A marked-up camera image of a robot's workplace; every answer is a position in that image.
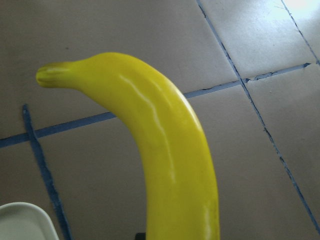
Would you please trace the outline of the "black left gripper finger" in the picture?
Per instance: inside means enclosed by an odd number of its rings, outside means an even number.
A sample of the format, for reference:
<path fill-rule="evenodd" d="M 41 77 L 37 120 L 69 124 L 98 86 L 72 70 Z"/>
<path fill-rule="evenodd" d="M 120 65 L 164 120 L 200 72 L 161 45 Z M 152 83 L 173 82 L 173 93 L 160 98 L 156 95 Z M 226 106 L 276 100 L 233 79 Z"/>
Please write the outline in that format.
<path fill-rule="evenodd" d="M 134 240 L 146 240 L 146 233 L 145 232 L 136 233 Z"/>

